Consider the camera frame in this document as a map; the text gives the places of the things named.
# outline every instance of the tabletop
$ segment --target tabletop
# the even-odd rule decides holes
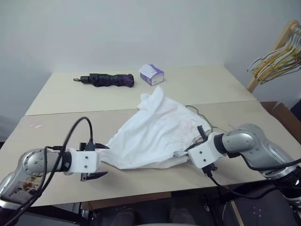
[[[163,69],[164,82],[159,85],[167,97],[183,105],[256,100],[224,66]],[[135,84],[129,87],[94,87],[73,81],[89,73],[54,73],[33,101],[25,115],[92,112],[136,109],[142,93],[152,93],[140,78],[138,69],[99,72],[132,74]]]
[[[280,145],[294,159],[300,157],[300,144],[258,101],[238,101],[194,105],[217,127],[232,130],[243,123],[260,126],[267,138]],[[136,109],[85,113],[24,116],[1,149],[0,178],[15,170],[22,153],[46,145],[61,145],[73,125],[82,116],[93,124],[95,142],[106,144],[110,137],[133,115]],[[68,146],[78,147],[89,138],[88,126],[81,122]],[[214,178],[222,185],[258,181],[264,177],[250,170],[241,157],[219,159]],[[80,182],[80,174],[56,173],[34,206],[101,200],[123,196],[158,193],[214,186],[204,173],[187,162],[168,169],[119,170],[102,164],[108,174],[95,180]]]

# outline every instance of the white tissue box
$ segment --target white tissue box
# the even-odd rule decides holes
[[[140,77],[149,85],[157,85],[164,80],[164,71],[156,68],[154,65],[143,65],[139,70]]]

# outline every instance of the white cloth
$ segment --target white cloth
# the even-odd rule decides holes
[[[132,116],[102,150],[102,161],[119,169],[169,168],[184,163],[184,150],[210,126],[182,104],[164,97],[160,86],[141,95],[139,112]]]

